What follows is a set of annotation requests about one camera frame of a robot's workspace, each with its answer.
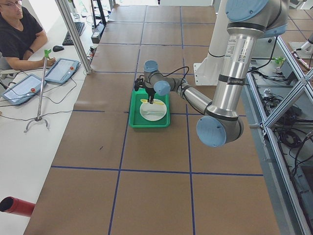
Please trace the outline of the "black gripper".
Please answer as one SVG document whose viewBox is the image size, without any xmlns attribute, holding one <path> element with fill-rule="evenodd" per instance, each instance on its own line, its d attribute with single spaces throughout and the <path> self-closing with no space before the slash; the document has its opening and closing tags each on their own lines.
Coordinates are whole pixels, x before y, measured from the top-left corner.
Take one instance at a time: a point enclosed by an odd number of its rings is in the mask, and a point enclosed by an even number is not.
<svg viewBox="0 0 313 235">
<path fill-rule="evenodd" d="M 155 90 L 151 87 L 151 84 L 149 84 L 144 78 L 137 78 L 134 82 L 134 90 L 137 92 L 140 88 L 145 89 L 145 92 L 148 94 L 147 102 L 153 104 Z"/>
</svg>

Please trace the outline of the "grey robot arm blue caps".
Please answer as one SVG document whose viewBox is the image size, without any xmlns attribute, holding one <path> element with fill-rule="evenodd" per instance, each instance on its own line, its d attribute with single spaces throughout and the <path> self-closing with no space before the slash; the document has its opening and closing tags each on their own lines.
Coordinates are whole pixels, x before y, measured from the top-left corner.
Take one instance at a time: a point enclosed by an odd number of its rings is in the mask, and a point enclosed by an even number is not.
<svg viewBox="0 0 313 235">
<path fill-rule="evenodd" d="M 215 95 L 209 99 L 190 86 L 184 79 L 165 77 L 154 60 L 144 64 L 144 77 L 134 83 L 135 91 L 144 88 L 148 102 L 155 94 L 160 96 L 177 92 L 194 109 L 203 114 L 196 131 L 202 143 L 219 147 L 238 139 L 244 125 L 237 114 L 237 104 L 259 38 L 283 34 L 287 28 L 288 0 L 228 0 L 225 4 L 225 27 L 229 37 L 224 53 Z"/>
</svg>

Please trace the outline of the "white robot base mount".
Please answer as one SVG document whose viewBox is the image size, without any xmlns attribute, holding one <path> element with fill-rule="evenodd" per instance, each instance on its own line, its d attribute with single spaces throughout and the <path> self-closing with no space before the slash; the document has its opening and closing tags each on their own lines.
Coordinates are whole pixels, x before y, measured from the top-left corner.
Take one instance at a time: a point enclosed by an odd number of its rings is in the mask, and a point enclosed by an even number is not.
<svg viewBox="0 0 313 235">
<path fill-rule="evenodd" d="M 194 77 L 197 86 L 216 86 L 218 81 L 214 77 L 214 70 L 206 63 L 194 63 Z"/>
</svg>

